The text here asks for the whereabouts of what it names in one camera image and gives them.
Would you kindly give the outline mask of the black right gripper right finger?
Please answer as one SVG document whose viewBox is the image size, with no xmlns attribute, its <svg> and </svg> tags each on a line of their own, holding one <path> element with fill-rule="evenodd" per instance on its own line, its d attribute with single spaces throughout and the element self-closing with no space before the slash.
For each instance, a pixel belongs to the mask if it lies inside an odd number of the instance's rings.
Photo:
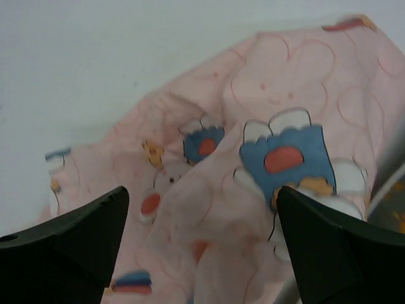
<svg viewBox="0 0 405 304">
<path fill-rule="evenodd" d="M 278 216 L 294 275 L 275 303 L 404 303 L 404 235 L 281 188 Z"/>
</svg>

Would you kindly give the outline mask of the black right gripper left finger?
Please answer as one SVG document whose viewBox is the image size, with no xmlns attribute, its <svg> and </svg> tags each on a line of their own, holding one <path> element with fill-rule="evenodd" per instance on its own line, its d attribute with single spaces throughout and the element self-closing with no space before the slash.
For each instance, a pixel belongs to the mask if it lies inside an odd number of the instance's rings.
<svg viewBox="0 0 405 304">
<path fill-rule="evenodd" d="M 1 303 L 100 303 L 127 219 L 120 186 L 37 226 L 1 237 Z"/>
</svg>

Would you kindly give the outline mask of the pink cartoon print pillowcase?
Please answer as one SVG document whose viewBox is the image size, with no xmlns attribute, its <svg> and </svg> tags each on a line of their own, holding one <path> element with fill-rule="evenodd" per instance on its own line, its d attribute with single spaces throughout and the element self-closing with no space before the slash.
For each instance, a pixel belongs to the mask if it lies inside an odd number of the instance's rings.
<svg viewBox="0 0 405 304">
<path fill-rule="evenodd" d="M 46 217 L 130 204 L 103 303 L 272 303 L 292 280 L 290 186 L 366 218 L 404 115 L 404 54 L 367 17 L 260 32 L 140 100 L 100 142 L 46 155 Z"/>
</svg>

